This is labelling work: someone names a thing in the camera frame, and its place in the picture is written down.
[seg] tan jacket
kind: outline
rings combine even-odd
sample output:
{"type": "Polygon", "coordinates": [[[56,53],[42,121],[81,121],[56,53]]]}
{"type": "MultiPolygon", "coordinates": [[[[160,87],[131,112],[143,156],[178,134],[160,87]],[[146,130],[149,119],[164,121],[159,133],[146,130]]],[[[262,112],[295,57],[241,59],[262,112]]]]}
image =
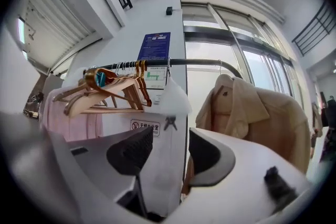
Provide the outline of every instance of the tan jacket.
{"type": "MultiPolygon", "coordinates": [[[[295,99],[285,94],[222,74],[197,115],[196,127],[264,145],[303,173],[307,171],[308,120],[295,99]]],[[[190,159],[182,193],[188,193],[192,176],[190,159]]]]}

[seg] clothing rack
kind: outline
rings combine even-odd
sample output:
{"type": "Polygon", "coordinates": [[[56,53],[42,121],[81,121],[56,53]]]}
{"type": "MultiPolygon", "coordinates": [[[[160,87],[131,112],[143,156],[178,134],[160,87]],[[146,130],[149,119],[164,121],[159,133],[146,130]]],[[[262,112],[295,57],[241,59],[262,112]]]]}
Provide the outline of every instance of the clothing rack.
{"type": "MultiPolygon", "coordinates": [[[[123,63],[114,63],[112,65],[103,66],[100,68],[105,69],[116,69],[117,67],[133,67],[134,63],[132,62],[123,62],[123,63]]],[[[156,67],[156,66],[167,66],[168,60],[146,60],[146,65],[148,67],[156,67]]],[[[182,65],[198,65],[198,66],[221,66],[232,72],[236,77],[241,78],[242,76],[237,69],[235,69],[232,65],[223,62],[221,60],[209,60],[209,59],[170,59],[170,66],[182,66],[182,65]]]]}

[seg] blue sign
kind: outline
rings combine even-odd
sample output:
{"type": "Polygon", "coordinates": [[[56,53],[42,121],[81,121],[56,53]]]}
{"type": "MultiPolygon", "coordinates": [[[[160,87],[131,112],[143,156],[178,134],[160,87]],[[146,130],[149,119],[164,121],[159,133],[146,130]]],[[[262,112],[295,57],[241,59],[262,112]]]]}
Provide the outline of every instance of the blue sign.
{"type": "Polygon", "coordinates": [[[168,59],[170,33],[145,35],[138,60],[168,59]]]}

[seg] no smoking symbol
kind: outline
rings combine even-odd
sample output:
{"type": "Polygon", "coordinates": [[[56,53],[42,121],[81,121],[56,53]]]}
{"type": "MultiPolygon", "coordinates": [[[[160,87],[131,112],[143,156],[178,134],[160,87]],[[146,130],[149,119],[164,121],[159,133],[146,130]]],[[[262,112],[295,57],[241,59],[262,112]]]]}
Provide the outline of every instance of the no smoking symbol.
{"type": "Polygon", "coordinates": [[[135,129],[137,129],[137,128],[139,128],[139,124],[138,124],[138,122],[133,122],[133,123],[132,123],[132,129],[135,130],[135,129]]]}

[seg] pink garment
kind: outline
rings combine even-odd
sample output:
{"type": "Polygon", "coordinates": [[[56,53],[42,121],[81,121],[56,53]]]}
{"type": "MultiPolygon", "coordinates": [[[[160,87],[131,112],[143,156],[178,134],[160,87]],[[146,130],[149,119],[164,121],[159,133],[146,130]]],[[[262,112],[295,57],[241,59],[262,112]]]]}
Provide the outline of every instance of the pink garment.
{"type": "MultiPolygon", "coordinates": [[[[86,140],[103,136],[102,134],[102,114],[80,114],[74,118],[69,118],[64,114],[65,102],[53,102],[54,96],[59,93],[71,90],[75,87],[66,87],[52,90],[44,101],[44,110],[41,122],[47,130],[59,133],[64,136],[67,142],[86,140]]],[[[76,92],[68,97],[72,97],[85,92],[76,92]]]]}

